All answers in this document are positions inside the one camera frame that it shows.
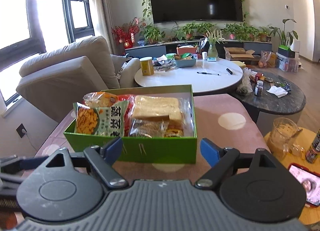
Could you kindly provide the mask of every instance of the spray can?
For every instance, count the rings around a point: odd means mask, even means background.
[[[315,163],[318,154],[320,154],[320,130],[313,140],[310,149],[306,152],[306,161],[309,163]]]

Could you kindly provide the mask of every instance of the can lid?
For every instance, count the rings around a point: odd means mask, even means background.
[[[140,61],[148,61],[148,60],[152,60],[152,57],[140,58]]]

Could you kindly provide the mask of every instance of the green cardboard box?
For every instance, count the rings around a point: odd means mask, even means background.
[[[123,150],[119,161],[141,163],[196,163],[197,135],[195,110],[191,85],[136,87],[105,90],[112,94],[138,94],[164,97],[182,97],[190,100],[193,119],[193,137],[183,138],[134,138],[123,137]],[[92,145],[103,146],[113,137],[74,133],[76,120],[65,130],[64,135],[75,152],[82,152]]]

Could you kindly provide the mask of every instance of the glass vase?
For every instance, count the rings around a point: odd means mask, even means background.
[[[210,47],[208,50],[208,57],[209,58],[217,58],[218,57],[218,51],[217,51],[215,43],[214,44],[210,43]]]

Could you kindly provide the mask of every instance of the pink tablecloth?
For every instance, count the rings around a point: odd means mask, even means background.
[[[190,179],[201,177],[209,165],[199,152],[202,138],[220,147],[234,147],[242,153],[254,153],[257,148],[268,149],[255,123],[243,105],[227,94],[194,97],[198,151],[196,164],[143,164],[116,162],[113,167],[127,180],[134,179]],[[63,132],[73,121],[72,112],[57,126],[36,156],[50,155],[59,147],[73,151]]]

